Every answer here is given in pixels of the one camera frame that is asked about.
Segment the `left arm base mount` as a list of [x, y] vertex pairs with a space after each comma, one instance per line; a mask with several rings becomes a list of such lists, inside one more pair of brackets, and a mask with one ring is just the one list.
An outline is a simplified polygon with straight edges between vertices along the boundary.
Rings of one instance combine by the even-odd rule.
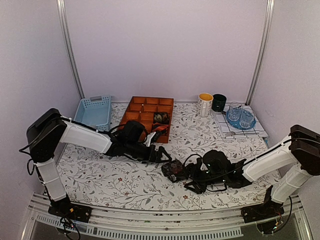
[[58, 217], [68, 217], [71, 220], [88, 223], [92, 208], [81, 204], [72, 203], [68, 195], [61, 200], [53, 200], [49, 196], [50, 207], [48, 213]]

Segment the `dark floral necktie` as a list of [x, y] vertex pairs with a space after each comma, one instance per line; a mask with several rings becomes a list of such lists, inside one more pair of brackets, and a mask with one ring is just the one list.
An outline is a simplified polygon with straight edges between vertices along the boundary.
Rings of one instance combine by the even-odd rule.
[[188, 179], [186, 168], [179, 160], [167, 162], [161, 167], [161, 171], [172, 183]]

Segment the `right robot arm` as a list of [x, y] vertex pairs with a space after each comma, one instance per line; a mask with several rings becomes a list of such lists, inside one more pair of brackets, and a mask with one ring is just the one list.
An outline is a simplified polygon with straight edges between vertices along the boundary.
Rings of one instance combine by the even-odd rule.
[[291, 165], [285, 176], [266, 193], [259, 206], [262, 218], [269, 218], [289, 195], [308, 179], [320, 174], [320, 135], [301, 125], [294, 125], [281, 142], [254, 157], [231, 163], [222, 151], [210, 150], [197, 163], [188, 166], [191, 182], [185, 188], [202, 194], [208, 185], [224, 183], [226, 188], [240, 189], [260, 177]]

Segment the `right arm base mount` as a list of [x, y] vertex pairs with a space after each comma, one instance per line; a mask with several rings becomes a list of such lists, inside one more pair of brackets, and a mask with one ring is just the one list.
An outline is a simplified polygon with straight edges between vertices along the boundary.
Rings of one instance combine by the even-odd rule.
[[267, 189], [263, 203], [246, 206], [241, 209], [241, 216], [245, 223], [265, 220], [284, 214], [283, 203], [272, 201], [272, 188], [273, 185]]

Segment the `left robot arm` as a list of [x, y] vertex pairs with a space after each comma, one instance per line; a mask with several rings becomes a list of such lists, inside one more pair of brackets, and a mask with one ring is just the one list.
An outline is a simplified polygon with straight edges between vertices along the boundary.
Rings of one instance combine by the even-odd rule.
[[141, 163], [168, 163], [172, 157], [164, 147], [153, 142], [155, 132], [148, 133], [145, 126], [129, 120], [110, 130], [98, 130], [77, 122], [51, 108], [26, 131], [27, 145], [19, 152], [33, 162], [40, 183], [45, 187], [50, 205], [63, 217], [74, 213], [74, 205], [63, 186], [57, 169], [60, 161], [56, 153], [63, 153], [67, 145], [94, 150], [108, 157], [126, 157]]

